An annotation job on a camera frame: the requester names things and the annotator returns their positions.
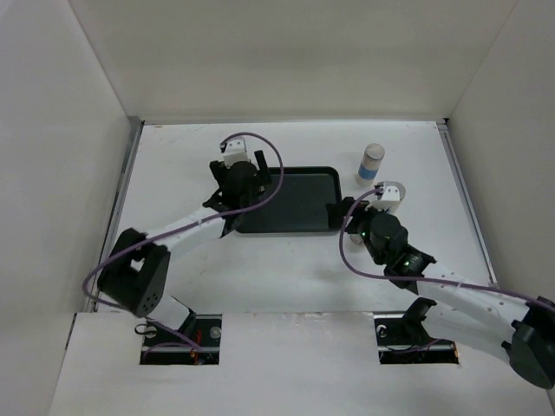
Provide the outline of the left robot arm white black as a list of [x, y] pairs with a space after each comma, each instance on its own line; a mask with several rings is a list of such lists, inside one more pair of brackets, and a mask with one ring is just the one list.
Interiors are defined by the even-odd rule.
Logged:
[[235, 231], [245, 213], [262, 200], [271, 175], [264, 153], [254, 153], [251, 162], [246, 153], [224, 152], [222, 161], [210, 163], [219, 188], [192, 214], [160, 229], [186, 230], [152, 240], [157, 233], [124, 230], [118, 237], [112, 254], [133, 248], [107, 264], [98, 278], [99, 291], [138, 318], [148, 318], [164, 329], [175, 345], [186, 345], [194, 336], [196, 314], [184, 303], [164, 293], [171, 255], [188, 253], [205, 242], [220, 239]]

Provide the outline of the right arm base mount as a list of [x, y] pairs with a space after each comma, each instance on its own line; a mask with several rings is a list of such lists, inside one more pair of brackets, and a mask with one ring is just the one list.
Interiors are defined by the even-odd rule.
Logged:
[[431, 337], [423, 327], [437, 303], [417, 298], [404, 311], [374, 314], [378, 359], [382, 365], [459, 364], [452, 341]]

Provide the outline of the sauce jar white lid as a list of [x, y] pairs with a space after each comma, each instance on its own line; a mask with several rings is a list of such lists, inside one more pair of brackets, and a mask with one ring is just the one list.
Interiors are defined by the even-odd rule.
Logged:
[[358, 248], [363, 248], [365, 246], [363, 237], [358, 234], [351, 234], [349, 236], [350, 241]]

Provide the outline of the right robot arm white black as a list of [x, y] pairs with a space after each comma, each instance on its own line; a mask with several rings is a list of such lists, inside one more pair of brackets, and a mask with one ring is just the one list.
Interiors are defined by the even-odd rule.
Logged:
[[362, 240], [389, 281], [416, 296], [402, 321], [411, 342], [429, 338], [467, 345], [505, 362], [528, 383], [554, 387], [554, 303], [510, 290], [481, 286], [441, 266], [408, 241], [394, 214], [400, 198], [377, 188], [359, 198], [328, 204], [330, 227]]

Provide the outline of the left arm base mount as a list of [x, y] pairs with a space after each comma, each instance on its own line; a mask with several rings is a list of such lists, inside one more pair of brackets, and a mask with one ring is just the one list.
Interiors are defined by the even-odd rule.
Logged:
[[179, 336], [152, 322], [140, 323], [134, 332], [142, 337], [140, 364], [143, 366], [215, 366], [219, 364], [222, 315], [196, 315]]

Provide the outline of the grain bottle blue label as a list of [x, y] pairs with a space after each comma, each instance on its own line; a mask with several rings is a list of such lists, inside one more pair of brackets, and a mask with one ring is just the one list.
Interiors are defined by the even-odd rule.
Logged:
[[366, 146], [356, 173], [356, 182], [359, 185], [370, 186], [373, 184], [385, 153], [385, 148], [380, 144], [371, 143]]
[[378, 196], [374, 202], [374, 207], [378, 211], [395, 215], [405, 198], [406, 188], [402, 183], [396, 181], [383, 181], [379, 182], [376, 186], [378, 188]]

